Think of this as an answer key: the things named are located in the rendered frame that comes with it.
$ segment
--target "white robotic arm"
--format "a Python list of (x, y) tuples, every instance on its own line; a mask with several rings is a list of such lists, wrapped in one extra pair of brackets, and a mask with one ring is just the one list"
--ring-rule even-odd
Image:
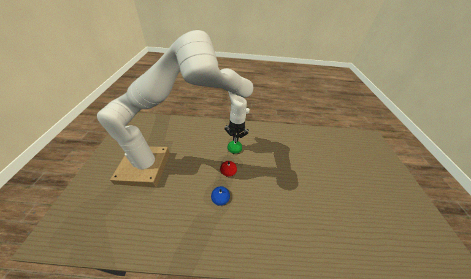
[(137, 78), (128, 91), (108, 103), (97, 114), (98, 121), (113, 137), (131, 164), (147, 169), (155, 161), (154, 154), (139, 128), (127, 126), (141, 109), (150, 109), (165, 100), (178, 73), (188, 83), (221, 88), (229, 92), (231, 115), (224, 129), (234, 141), (248, 134), (245, 115), (253, 84), (232, 69), (219, 70), (211, 40), (203, 31), (191, 31), (179, 37), (148, 71)]

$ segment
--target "wooden floor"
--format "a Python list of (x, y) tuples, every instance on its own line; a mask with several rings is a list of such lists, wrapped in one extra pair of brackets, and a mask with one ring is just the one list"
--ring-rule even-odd
[[(119, 277), (94, 269), (11, 260), (107, 135), (96, 119), (98, 111), (124, 94), (160, 57), (161, 53), (147, 53), (0, 188), (0, 279), (193, 278), (131, 272)], [(380, 131), (471, 251), (471, 196), (350, 69), (229, 58), (218, 61), (220, 69), (234, 69), (254, 84), (247, 99), (247, 120)], [(141, 112), (224, 118), (229, 123), (229, 110), (226, 91), (190, 85), (178, 75), (169, 97)]]

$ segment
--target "wooden block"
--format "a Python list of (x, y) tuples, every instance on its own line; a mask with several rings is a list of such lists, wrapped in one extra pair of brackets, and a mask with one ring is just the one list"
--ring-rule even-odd
[(123, 157), (110, 180), (116, 185), (157, 187), (159, 179), (169, 158), (168, 147), (151, 147), (155, 162), (148, 169), (140, 170), (132, 166), (127, 157)]

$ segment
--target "wooden mounting board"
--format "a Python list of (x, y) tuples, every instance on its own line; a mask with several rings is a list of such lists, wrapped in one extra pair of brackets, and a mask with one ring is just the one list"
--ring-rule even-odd
[(154, 153), (155, 162), (148, 169), (140, 170), (129, 162), (126, 156), (123, 157), (121, 163), (110, 178), (115, 185), (132, 185), (144, 187), (157, 187), (162, 171), (169, 158), (168, 147), (150, 147)]

